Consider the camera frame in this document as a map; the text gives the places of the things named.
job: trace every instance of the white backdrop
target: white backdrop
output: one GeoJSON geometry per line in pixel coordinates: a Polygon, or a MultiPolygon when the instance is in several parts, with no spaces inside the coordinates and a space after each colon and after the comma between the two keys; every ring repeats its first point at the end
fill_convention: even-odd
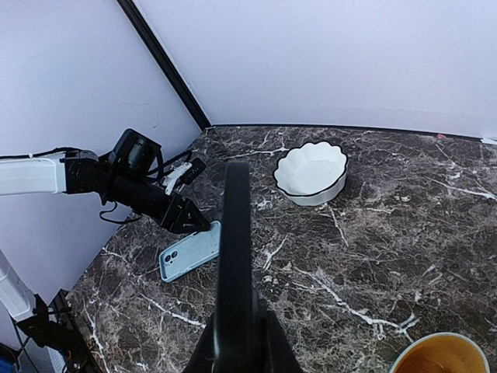
{"type": "MultiPolygon", "coordinates": [[[[200,133],[115,0],[0,2],[0,87],[0,155],[102,154],[132,127],[167,158],[200,133]]],[[[0,249],[50,301],[116,230],[101,209],[96,193],[0,197],[0,249]]],[[[1,305],[0,342],[17,344],[1,305]]]]}
{"type": "Polygon", "coordinates": [[[215,124],[497,138],[495,0],[135,0],[215,124]]]}

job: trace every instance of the white ceramic bowl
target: white ceramic bowl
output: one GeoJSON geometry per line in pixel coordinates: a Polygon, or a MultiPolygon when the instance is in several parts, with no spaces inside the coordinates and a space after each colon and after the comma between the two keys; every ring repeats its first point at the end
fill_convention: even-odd
{"type": "Polygon", "coordinates": [[[342,148],[326,141],[290,150],[278,161],[274,179],[278,189],[300,206],[332,200],[345,186],[349,160],[342,148]]]}

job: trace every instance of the yellow cup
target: yellow cup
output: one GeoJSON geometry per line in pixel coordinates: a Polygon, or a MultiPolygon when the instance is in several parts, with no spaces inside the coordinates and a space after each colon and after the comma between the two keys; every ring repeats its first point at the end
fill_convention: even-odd
{"type": "Polygon", "coordinates": [[[469,338],[436,333],[406,348],[390,373],[490,373],[490,368],[481,348],[469,338]]]}

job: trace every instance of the scalloped bowl rim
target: scalloped bowl rim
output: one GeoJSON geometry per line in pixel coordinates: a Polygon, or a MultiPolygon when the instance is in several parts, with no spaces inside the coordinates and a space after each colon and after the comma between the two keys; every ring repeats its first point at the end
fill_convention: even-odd
{"type": "Polygon", "coordinates": [[[332,145],[328,141],[320,141],[320,142],[317,142],[317,143],[306,142],[302,146],[290,149],[288,151],[288,153],[285,154],[285,156],[283,158],[280,158],[278,160],[278,163],[276,165],[276,169],[273,171],[273,178],[274,178],[274,181],[276,182],[276,188],[278,188],[281,192],[283,192],[283,194],[285,194],[288,197],[313,197],[313,196],[317,196],[317,195],[325,192],[326,190],[332,189],[347,174],[348,169],[349,169],[349,156],[343,152],[342,146],[340,146],[340,145],[332,145]],[[286,157],[288,157],[288,155],[291,152],[298,152],[298,151],[302,150],[302,148],[305,145],[319,145],[319,144],[323,144],[323,143],[328,144],[331,148],[334,148],[334,147],[335,148],[339,148],[340,149],[340,153],[342,153],[345,156],[345,159],[346,159],[345,160],[345,164],[343,165],[343,171],[342,171],[342,173],[340,174],[339,177],[336,178],[336,180],[332,183],[332,185],[327,186],[325,189],[319,190],[318,192],[314,192],[314,193],[311,193],[311,194],[291,194],[290,192],[287,192],[284,188],[282,188],[280,185],[278,185],[280,181],[276,178],[276,171],[280,168],[280,162],[281,161],[283,161],[286,157]]]}

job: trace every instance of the smartphone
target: smartphone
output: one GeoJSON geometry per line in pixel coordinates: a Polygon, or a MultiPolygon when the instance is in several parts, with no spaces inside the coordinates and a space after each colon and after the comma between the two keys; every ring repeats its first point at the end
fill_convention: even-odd
{"type": "Polygon", "coordinates": [[[219,255],[221,223],[214,221],[206,232],[196,232],[171,245],[158,256],[165,282],[187,274],[219,255]]]}

